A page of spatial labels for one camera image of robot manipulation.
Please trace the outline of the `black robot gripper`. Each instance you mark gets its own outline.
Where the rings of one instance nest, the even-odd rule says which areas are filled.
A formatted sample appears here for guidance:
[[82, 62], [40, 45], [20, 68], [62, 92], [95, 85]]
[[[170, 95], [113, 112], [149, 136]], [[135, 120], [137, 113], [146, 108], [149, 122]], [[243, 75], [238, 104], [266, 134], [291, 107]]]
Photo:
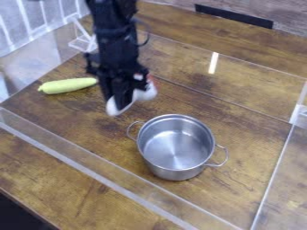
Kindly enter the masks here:
[[105, 101], [115, 97], [117, 109], [123, 110], [134, 100], [137, 79], [145, 79], [149, 69], [138, 62], [139, 47], [135, 14], [138, 0], [86, 0], [92, 18], [92, 29], [99, 46], [98, 53], [87, 53], [87, 72], [111, 72], [126, 77], [113, 78], [99, 73]]

